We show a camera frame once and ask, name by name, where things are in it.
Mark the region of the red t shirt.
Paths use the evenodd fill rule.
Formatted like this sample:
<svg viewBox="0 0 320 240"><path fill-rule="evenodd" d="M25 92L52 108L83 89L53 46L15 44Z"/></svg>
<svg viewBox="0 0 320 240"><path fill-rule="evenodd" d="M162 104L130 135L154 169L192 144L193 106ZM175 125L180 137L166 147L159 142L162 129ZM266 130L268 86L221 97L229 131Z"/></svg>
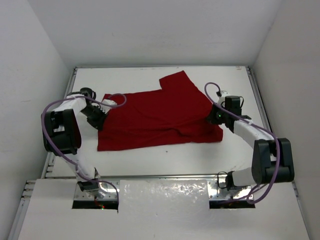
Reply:
<svg viewBox="0 0 320 240"><path fill-rule="evenodd" d="M223 130L206 120L210 100L184 71L159 84L158 90L127 93L126 103L108 112L98 132L99 152L223 140Z"/></svg>

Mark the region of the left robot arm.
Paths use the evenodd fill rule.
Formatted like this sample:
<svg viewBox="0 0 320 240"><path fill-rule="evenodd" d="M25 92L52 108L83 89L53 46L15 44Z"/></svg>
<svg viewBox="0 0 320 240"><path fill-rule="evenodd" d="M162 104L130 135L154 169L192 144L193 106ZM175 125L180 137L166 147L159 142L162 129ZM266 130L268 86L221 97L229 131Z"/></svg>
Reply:
<svg viewBox="0 0 320 240"><path fill-rule="evenodd" d="M67 95L57 108L46 111L41 119L44 147L48 152L63 158L76 176L82 192L96 198L107 194L106 186L100 182L97 169L90 166L81 153L82 138L76 116L81 113L95 130L101 131L110 107L95 104L96 93L88 87Z"/></svg>

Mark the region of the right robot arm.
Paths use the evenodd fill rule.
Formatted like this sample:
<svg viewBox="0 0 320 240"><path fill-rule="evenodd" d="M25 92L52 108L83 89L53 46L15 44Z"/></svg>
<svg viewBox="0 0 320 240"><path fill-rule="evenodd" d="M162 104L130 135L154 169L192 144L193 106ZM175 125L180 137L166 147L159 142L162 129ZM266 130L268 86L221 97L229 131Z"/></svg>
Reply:
<svg viewBox="0 0 320 240"><path fill-rule="evenodd" d="M225 188L228 191L254 184L287 183L294 180L290 141L272 135L267 129L254 124L248 115L243 115L240 96L219 93L218 102L212 104L207 121L213 125L224 125L253 149L251 167L226 174Z"/></svg>

